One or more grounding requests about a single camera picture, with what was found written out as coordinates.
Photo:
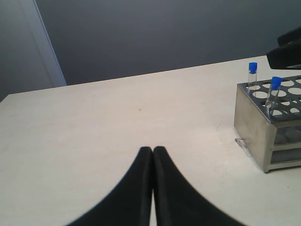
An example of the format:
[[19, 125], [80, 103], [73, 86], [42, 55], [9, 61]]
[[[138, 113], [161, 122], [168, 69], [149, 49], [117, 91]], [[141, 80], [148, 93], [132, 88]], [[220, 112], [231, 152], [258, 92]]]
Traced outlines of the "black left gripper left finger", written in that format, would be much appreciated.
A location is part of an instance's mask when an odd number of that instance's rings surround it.
[[132, 165], [113, 188], [91, 210], [71, 226], [148, 226], [153, 188], [153, 152], [141, 147]]

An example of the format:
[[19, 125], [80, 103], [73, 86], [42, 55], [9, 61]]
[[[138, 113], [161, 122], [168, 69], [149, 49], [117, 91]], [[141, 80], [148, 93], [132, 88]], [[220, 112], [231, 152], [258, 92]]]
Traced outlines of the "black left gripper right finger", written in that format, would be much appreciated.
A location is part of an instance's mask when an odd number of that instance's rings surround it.
[[153, 150], [158, 226], [241, 226], [204, 198], [181, 174], [167, 149]]

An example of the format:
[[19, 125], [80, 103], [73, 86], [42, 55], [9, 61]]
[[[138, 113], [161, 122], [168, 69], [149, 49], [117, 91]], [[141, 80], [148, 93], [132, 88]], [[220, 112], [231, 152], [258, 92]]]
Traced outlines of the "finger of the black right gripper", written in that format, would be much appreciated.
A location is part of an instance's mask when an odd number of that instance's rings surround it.
[[269, 66], [276, 70], [301, 69], [301, 42], [295, 41], [266, 54]]
[[301, 27], [293, 29], [278, 37], [277, 42], [279, 46], [284, 46], [290, 42], [294, 42], [301, 38]]

